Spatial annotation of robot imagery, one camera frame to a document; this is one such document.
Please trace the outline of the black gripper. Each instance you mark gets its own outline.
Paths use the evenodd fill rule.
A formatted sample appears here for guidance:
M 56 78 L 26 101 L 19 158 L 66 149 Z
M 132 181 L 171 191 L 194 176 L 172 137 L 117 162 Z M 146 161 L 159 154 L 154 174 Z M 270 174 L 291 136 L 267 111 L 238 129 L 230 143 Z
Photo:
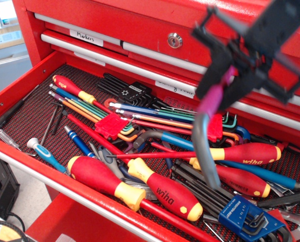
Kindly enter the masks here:
M 212 15 L 232 28 L 237 38 L 223 44 L 207 32 L 205 24 Z M 280 48 L 299 27 L 300 1 L 272 1 L 251 26 L 222 13 L 217 7 L 208 7 L 206 18 L 192 32 L 210 49 L 212 60 L 196 89 L 196 96 L 201 100 L 213 87 L 219 88 L 218 111 L 229 108 L 255 88 L 264 88 L 282 103 L 287 103 L 300 87 L 300 68 L 292 64 Z M 298 76 L 298 82 L 290 89 L 282 88 L 269 78 L 273 61 Z M 235 68 L 238 76 L 231 82 Z

